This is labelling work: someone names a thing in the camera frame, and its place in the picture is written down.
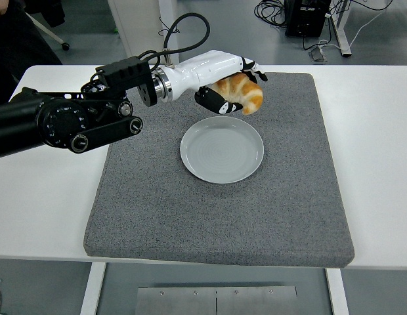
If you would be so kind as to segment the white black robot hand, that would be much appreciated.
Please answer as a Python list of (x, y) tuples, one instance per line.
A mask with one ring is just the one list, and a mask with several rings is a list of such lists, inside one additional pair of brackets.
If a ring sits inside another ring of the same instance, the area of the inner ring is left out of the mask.
[(195, 101), (216, 114), (240, 110), (255, 113), (263, 103), (263, 90), (256, 75), (267, 80), (256, 61), (222, 51), (209, 51), (188, 59), (174, 68), (162, 66), (160, 77), (162, 100), (178, 99), (183, 92), (195, 92)]

